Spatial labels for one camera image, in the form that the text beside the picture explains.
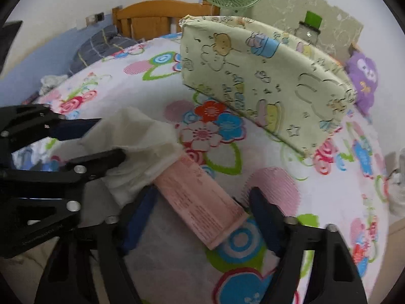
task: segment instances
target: blue wall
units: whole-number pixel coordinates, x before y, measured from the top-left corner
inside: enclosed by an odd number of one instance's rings
[[[69,74],[70,62],[78,48],[110,24],[109,14],[102,22],[81,30],[70,29],[36,49],[0,80],[0,106],[20,104],[41,88],[45,75]]]

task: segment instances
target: purple plush toy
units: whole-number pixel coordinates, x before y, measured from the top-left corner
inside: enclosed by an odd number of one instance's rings
[[[363,53],[355,51],[347,61],[346,72],[357,91],[357,108],[364,115],[368,115],[374,104],[374,92],[378,84],[375,63]]]

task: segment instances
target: wooden headboard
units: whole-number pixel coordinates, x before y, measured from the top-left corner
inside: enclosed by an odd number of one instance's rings
[[[118,32],[136,40],[153,39],[170,34],[171,19],[179,22],[183,17],[218,16],[219,8],[209,2],[192,4],[174,0],[151,0],[133,4],[124,9],[113,9],[113,23]]]

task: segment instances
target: bedsheet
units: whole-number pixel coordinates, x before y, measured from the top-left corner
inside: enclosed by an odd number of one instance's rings
[[[271,203],[303,224],[336,224],[369,296],[388,233],[386,171],[369,121],[349,110],[313,157],[303,158],[223,104],[182,85],[179,50],[178,42],[162,38],[125,49],[79,72],[39,103],[69,119],[103,118],[135,106],[173,124],[185,152],[238,201],[246,203],[248,190],[259,186]],[[45,139],[17,152],[15,163],[54,170],[80,155],[79,146]],[[99,222],[90,216],[97,195],[86,202],[87,223]],[[294,304],[303,301],[312,259],[313,252],[306,252]],[[160,198],[125,261],[145,303],[254,304],[278,259],[266,249],[252,217],[209,251]]]

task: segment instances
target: pink box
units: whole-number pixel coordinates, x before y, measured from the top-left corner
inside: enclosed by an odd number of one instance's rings
[[[181,156],[155,179],[173,209],[212,250],[249,217],[200,166]]]

